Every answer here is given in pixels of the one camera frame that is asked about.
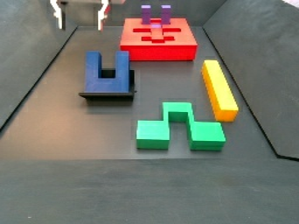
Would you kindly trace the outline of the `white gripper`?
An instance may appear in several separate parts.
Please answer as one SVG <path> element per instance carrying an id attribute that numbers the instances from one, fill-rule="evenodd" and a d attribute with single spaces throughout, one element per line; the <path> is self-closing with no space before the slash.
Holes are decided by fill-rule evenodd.
<path id="1" fill-rule="evenodd" d="M 58 19 L 59 29 L 63 29 L 63 13 L 58 0 L 50 0 L 51 7 L 54 8 L 54 16 Z M 102 8 L 98 11 L 98 29 L 103 30 L 103 23 L 109 17 L 110 4 L 123 4 L 126 0 L 59 0 L 62 3 L 85 3 L 85 4 L 102 4 Z"/>

